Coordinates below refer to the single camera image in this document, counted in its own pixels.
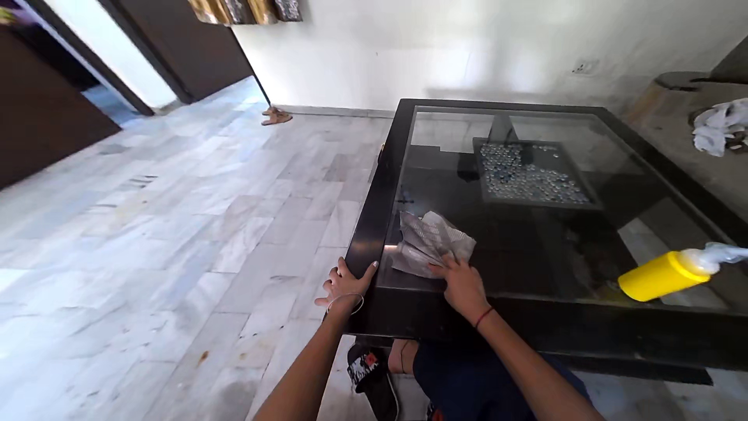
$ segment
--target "wall socket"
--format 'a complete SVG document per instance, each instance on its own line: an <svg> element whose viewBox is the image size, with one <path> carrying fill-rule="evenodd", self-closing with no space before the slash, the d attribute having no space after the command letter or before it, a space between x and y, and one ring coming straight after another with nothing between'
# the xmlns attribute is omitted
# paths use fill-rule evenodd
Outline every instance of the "wall socket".
<svg viewBox="0 0 748 421"><path fill-rule="evenodd" d="M595 74L595 71L600 64L599 60L592 60L591 58L580 58L574 65L574 69L571 71L575 75L590 76Z"/></svg>

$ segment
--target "newspaper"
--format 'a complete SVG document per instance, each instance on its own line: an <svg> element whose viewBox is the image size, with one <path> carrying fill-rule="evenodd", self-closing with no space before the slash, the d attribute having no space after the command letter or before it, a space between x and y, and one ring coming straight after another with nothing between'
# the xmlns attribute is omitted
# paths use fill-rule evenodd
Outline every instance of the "newspaper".
<svg viewBox="0 0 748 421"><path fill-rule="evenodd" d="M429 263L444 266L441 256L470 260L475 240L452 226L436 212L427 212L423 218L400 212L402 241L393 254L392 268L406 273L437 279Z"/></svg>

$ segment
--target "black slide sandal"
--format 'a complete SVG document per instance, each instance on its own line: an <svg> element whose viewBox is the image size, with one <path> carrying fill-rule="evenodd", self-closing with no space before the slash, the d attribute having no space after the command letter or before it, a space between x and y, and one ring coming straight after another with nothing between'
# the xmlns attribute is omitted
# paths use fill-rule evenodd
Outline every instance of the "black slide sandal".
<svg viewBox="0 0 748 421"><path fill-rule="evenodd" d="M387 358L378 348L353 344L348 350L348 376L356 393L364 393L378 421L396 421L400 407L387 370Z"/></svg>

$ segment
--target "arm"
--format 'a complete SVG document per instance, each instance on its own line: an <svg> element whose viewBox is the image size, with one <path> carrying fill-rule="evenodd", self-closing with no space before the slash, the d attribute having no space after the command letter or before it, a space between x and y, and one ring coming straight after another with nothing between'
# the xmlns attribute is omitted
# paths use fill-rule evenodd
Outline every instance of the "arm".
<svg viewBox="0 0 748 421"><path fill-rule="evenodd" d="M322 284L328 296L314 300L318 306L329 306L330 312L257 411L255 421L317 419L343 328L360 300L357 295L345 294L366 294L377 268L373 262L364 276L356 279L342 257L337 263L330 270L330 279Z"/></svg>
<svg viewBox="0 0 748 421"><path fill-rule="evenodd" d="M432 266L444 276L447 302L473 326L491 306L485 298L483 281L475 267L466 261L456 262L444 256L446 267ZM535 352L495 311L490 311L478 325L485 338L539 421L603 420L599 412Z"/></svg>

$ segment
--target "yellow spray bottle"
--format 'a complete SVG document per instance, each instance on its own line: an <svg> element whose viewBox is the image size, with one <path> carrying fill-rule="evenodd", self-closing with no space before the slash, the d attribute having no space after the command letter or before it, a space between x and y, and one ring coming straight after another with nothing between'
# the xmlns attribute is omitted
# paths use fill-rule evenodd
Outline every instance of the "yellow spray bottle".
<svg viewBox="0 0 748 421"><path fill-rule="evenodd" d="M707 243L703 250L667 252L619 276L618 284L629 297L649 301L707 282L720 271L720 263L735 263L745 258L748 249Z"/></svg>

